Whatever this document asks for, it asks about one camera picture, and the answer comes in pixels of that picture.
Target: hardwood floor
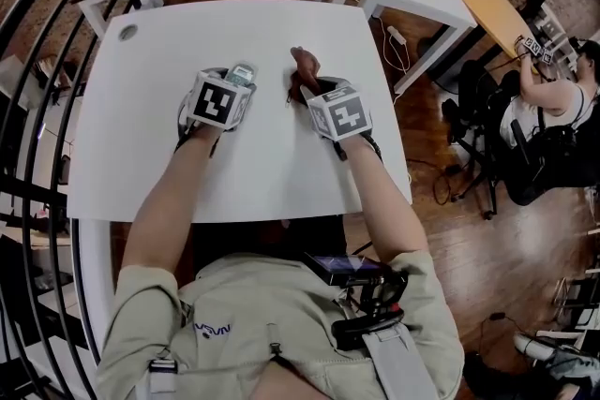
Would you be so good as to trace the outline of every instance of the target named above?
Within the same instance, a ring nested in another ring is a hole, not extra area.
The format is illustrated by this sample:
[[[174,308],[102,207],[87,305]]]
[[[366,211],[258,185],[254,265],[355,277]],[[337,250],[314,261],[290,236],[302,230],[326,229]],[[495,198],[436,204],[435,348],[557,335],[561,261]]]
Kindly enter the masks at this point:
[[[393,24],[407,38],[412,62],[416,60],[419,38],[432,35],[439,27],[435,22],[390,9],[383,12],[382,20],[385,25]],[[379,21],[371,19],[370,26],[381,53],[383,35]],[[485,38],[472,49],[470,57],[477,58],[490,46],[491,41]],[[387,57],[396,63],[393,52]],[[489,67],[503,60],[500,56]],[[388,81],[398,81],[399,72],[386,63],[383,66]],[[508,68],[498,70],[494,76],[499,79]],[[442,120],[441,103],[447,97],[424,76],[397,100],[397,120],[408,159],[423,160],[440,168],[459,162],[457,151],[447,143]],[[481,216],[488,208],[485,185],[460,202],[438,205],[432,196],[432,183],[439,173],[411,160],[408,166],[412,206],[427,232],[438,277],[465,350],[478,348],[481,322],[493,312],[505,312],[528,332],[550,327],[553,311],[549,302],[557,281],[563,276],[582,275],[592,260],[592,240],[582,235],[593,226],[583,192],[555,189],[527,207],[518,207],[499,185],[499,214],[486,221]],[[464,173],[451,178],[453,192],[468,181]],[[445,198],[443,182],[437,187],[439,197]],[[349,249],[368,241],[361,215],[347,215],[345,227]],[[122,241],[127,229],[115,226],[113,231],[114,238]],[[486,323],[482,354],[489,365],[509,372],[524,370],[525,363],[513,348],[514,331],[515,326],[508,320]],[[458,398],[474,397],[463,385]]]

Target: controller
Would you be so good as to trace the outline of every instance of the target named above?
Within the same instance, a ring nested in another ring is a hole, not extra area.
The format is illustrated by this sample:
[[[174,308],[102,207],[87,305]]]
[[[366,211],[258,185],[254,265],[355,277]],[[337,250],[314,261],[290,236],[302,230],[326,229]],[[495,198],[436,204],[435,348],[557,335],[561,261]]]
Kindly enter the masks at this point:
[[[373,125],[368,108],[358,90],[342,79],[322,80],[337,81],[337,88],[320,96],[314,96],[304,85],[300,87],[307,101],[313,130],[333,142],[342,141],[352,135],[368,133]]]
[[[199,72],[187,98],[187,119],[231,130],[242,122],[255,89]]]
[[[545,64],[552,63],[552,52],[544,49],[534,38],[518,36],[515,45],[522,43],[532,53],[534,58],[540,59]]]

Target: strap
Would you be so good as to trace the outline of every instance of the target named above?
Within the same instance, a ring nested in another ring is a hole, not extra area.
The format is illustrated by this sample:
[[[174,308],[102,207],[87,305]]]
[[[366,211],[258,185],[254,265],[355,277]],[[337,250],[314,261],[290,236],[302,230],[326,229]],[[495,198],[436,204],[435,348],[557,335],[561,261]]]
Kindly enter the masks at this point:
[[[388,400],[438,400],[414,340],[402,323],[363,335]]]
[[[583,95],[583,89],[579,85],[577,85],[577,88],[579,89],[579,93],[581,94],[581,105],[579,106],[579,112],[577,113],[575,120],[573,122],[571,122],[571,126],[574,126],[578,122],[578,120],[581,118],[581,111],[583,111],[583,104],[585,103],[585,96]]]
[[[544,120],[544,109],[541,107],[537,108],[537,124],[539,126],[540,132],[546,130],[546,120]]]
[[[177,362],[172,359],[155,359],[135,386],[136,400],[173,400]]]

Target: black bag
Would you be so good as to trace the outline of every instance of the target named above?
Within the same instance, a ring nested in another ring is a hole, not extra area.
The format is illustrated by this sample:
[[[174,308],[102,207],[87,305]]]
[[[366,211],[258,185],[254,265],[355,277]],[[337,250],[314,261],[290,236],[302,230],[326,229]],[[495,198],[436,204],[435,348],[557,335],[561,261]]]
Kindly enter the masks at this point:
[[[583,90],[579,87],[581,93],[581,106],[575,117],[575,120],[566,126],[552,126],[546,128],[544,121],[544,110],[537,108],[537,119],[541,135],[539,136],[539,149],[544,159],[566,159],[575,154],[578,148],[577,128],[574,125],[581,118],[585,97]]]

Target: metal railing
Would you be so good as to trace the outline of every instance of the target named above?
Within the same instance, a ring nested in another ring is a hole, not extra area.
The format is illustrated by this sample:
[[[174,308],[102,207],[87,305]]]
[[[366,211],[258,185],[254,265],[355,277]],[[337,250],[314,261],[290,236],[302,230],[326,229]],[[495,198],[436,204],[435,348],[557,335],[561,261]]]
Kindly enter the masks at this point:
[[[0,58],[4,55],[7,50],[8,44],[11,41],[12,37],[15,35],[17,29],[19,28],[25,14],[29,11],[31,6],[34,4],[36,0],[17,0],[12,8],[7,13],[2,23],[0,23]],[[11,120],[14,119],[14,116],[17,114],[17,109],[19,106],[19,100],[23,93],[23,88],[27,81],[28,76],[30,75],[30,70],[32,69],[34,63],[38,59],[38,54],[42,43],[51,32],[59,14],[68,3],[69,0],[59,0],[54,6],[50,16],[46,20],[46,22],[40,28],[37,38],[33,43],[25,61],[23,64],[21,75],[19,76],[18,83],[14,92],[11,95],[10,101],[8,103],[7,111],[2,121],[2,128],[0,129],[0,152],[5,152],[8,142],[8,130],[11,126]],[[128,12],[133,4],[137,0],[129,0],[124,12]],[[107,19],[114,8],[117,0],[112,0],[104,11],[104,18]],[[49,364],[52,368],[55,379],[60,387],[61,394],[65,396],[65,398],[73,399],[73,393],[68,386],[68,383],[65,379],[65,375],[61,372],[60,366],[56,360],[56,357],[53,352],[53,348],[49,341],[48,333],[45,332],[45,325],[41,318],[40,305],[38,301],[38,297],[36,295],[36,285],[34,278],[34,261],[33,261],[33,252],[32,252],[32,244],[31,244],[31,227],[32,227],[32,219],[31,219],[31,201],[39,201],[47,204],[49,206],[49,247],[50,247],[50,260],[51,260],[51,271],[53,280],[53,289],[55,294],[55,300],[58,307],[58,315],[60,318],[60,327],[63,331],[64,338],[67,342],[68,349],[73,358],[73,362],[75,364],[75,368],[79,373],[79,376],[82,380],[82,385],[84,386],[87,394],[93,400],[95,400],[96,394],[94,388],[92,387],[92,382],[85,374],[83,369],[82,360],[78,354],[76,345],[73,341],[72,332],[69,331],[68,328],[68,313],[65,304],[65,298],[63,295],[63,291],[61,289],[60,283],[60,272],[59,272],[59,260],[58,260],[58,242],[57,242],[57,230],[58,223],[61,214],[66,213],[67,208],[67,196],[58,191],[59,185],[59,177],[60,177],[60,163],[62,157],[62,146],[64,145],[64,141],[67,135],[67,127],[68,121],[72,112],[73,104],[76,96],[78,96],[80,89],[83,85],[84,75],[86,72],[86,67],[92,57],[92,53],[96,46],[98,38],[94,36],[85,51],[85,54],[79,63],[76,73],[72,79],[72,84],[70,88],[70,93],[67,97],[67,103],[65,105],[63,117],[61,120],[60,128],[58,133],[56,134],[56,147],[54,149],[53,154],[53,162],[52,162],[52,175],[50,181],[50,188],[46,188],[44,186],[35,185],[33,183],[34,177],[34,166],[36,162],[36,153],[38,150],[38,132],[42,128],[42,124],[44,121],[44,115],[48,108],[49,101],[53,94],[54,89],[58,88],[54,86],[54,81],[57,79],[61,68],[63,67],[63,63],[73,41],[75,40],[81,26],[83,24],[83,15],[81,15],[77,21],[74,23],[70,34],[64,41],[64,44],[60,50],[60,52],[56,56],[56,60],[54,62],[54,67],[49,79],[46,82],[46,86],[43,92],[43,97],[40,101],[39,106],[37,107],[37,114],[34,122],[33,129],[31,131],[31,136],[28,140],[28,151],[25,162],[25,170],[24,177],[22,179],[17,178],[16,171],[6,172],[7,160],[5,158],[0,157],[0,192],[4,192],[10,196],[19,197],[22,199],[22,261],[23,261],[23,277],[14,279],[16,282],[23,282],[26,285],[28,301],[31,305],[31,312],[34,318],[34,322],[36,325],[37,333],[39,335],[39,340],[45,350],[45,353],[48,357]],[[77,285],[78,292],[78,301],[80,304],[80,311],[82,313],[82,328],[85,332],[85,338],[87,340],[87,344],[90,350],[90,353],[96,364],[99,362],[99,353],[98,346],[94,341],[94,336],[92,334],[92,329],[90,325],[89,315],[86,307],[86,300],[83,291],[83,281],[82,281],[82,269],[80,263],[80,239],[79,239],[79,223],[77,219],[71,219],[71,249],[72,249],[72,258],[73,258],[73,276],[74,281]],[[49,395],[46,392],[46,388],[49,388],[49,381],[45,378],[41,378],[27,359],[25,344],[20,337],[19,330],[17,328],[17,322],[15,320],[15,312],[11,311],[11,307],[9,302],[7,302],[7,291],[12,288],[9,285],[0,284],[0,321],[1,321],[1,334],[3,336],[4,341],[2,342],[2,348],[4,349],[5,357],[7,363],[11,362],[10,349],[8,344],[8,333],[11,333],[12,338],[14,339],[16,348],[19,352],[19,356],[21,357],[22,366],[26,375],[29,377],[31,385],[33,386],[33,391],[37,393],[37,396],[42,398],[43,400],[49,400]],[[21,398],[23,395],[21,392],[12,392],[9,387],[5,385],[5,381],[0,378],[0,398]]]

